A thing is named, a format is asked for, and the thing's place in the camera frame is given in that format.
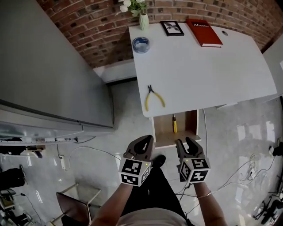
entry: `table top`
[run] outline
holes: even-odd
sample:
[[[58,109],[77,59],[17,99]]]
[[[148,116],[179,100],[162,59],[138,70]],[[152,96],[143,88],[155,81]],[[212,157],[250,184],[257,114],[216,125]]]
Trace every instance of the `table top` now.
[[[134,53],[142,111],[154,117],[240,102],[276,93],[268,65],[255,41],[248,35],[212,27],[221,48],[201,47],[185,23],[184,36],[167,37],[161,24],[148,30],[130,27],[130,38],[150,40],[147,53]],[[165,108],[153,94],[145,110],[148,85],[165,101]]]

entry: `screwdriver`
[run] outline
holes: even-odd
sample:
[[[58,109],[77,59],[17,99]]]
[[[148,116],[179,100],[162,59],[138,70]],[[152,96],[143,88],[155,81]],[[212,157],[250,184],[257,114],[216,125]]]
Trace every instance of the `screwdriver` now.
[[[177,133],[177,122],[176,122],[175,114],[173,114],[172,120],[173,120],[173,132]]]

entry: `red book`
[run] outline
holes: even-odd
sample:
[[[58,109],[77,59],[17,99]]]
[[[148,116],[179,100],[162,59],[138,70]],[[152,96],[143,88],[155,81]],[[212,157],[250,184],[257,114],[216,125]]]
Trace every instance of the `red book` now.
[[[205,20],[187,19],[187,25],[202,47],[221,47],[223,43]]]

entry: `roll of tape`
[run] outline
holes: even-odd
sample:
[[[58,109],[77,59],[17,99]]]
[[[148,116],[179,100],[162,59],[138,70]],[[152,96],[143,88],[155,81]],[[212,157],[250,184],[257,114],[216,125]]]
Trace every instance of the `roll of tape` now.
[[[135,38],[133,49],[136,53],[146,53],[149,50],[149,40],[146,37]]]

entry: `tile floor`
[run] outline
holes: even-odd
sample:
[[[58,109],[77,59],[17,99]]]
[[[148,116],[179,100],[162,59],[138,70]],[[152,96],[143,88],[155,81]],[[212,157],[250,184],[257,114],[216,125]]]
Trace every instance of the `tile floor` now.
[[[88,146],[108,151],[121,156],[128,144],[143,135],[152,134],[151,122],[142,114],[137,82],[119,84],[112,87],[115,100],[116,131],[107,136],[97,137],[84,144],[59,145],[60,154],[65,156],[67,168],[71,151],[79,146]],[[256,154],[258,170],[268,169],[272,158],[268,147],[274,145],[277,137],[282,135],[283,114],[279,99],[266,103],[255,100],[241,102],[226,109],[215,107],[205,109],[208,132],[208,157],[211,173],[207,184],[212,191],[220,188],[228,178],[252,154]],[[203,111],[200,110],[199,136],[200,144],[206,151],[206,133]],[[175,148],[155,150],[153,155],[164,154],[167,157],[162,170],[175,192],[184,187],[178,181],[176,165],[179,160]],[[35,157],[2,157],[1,167],[4,170],[18,167],[21,163],[26,172],[28,184],[15,188],[18,193],[28,195],[38,212],[42,224],[61,214],[56,199],[56,192],[64,190],[75,182],[96,186],[102,189],[96,203],[103,204],[119,185],[118,162],[112,156],[89,148],[81,148],[72,153],[71,169],[65,172],[57,155],[55,145],[49,145],[43,159]],[[281,158],[276,158],[269,171],[262,171],[249,185],[230,184],[219,192],[215,198],[220,203],[229,226],[254,226],[259,222],[251,215],[261,201],[268,196],[277,183],[276,174],[281,170]],[[242,167],[229,182],[242,183],[249,165]],[[89,194],[82,190],[79,196]],[[193,188],[186,194],[194,195]],[[15,198],[19,209],[24,209],[39,221],[26,197]],[[197,205],[196,198],[184,196],[181,200],[183,210],[191,211]],[[188,214],[193,222],[204,225],[201,211],[197,206]]]

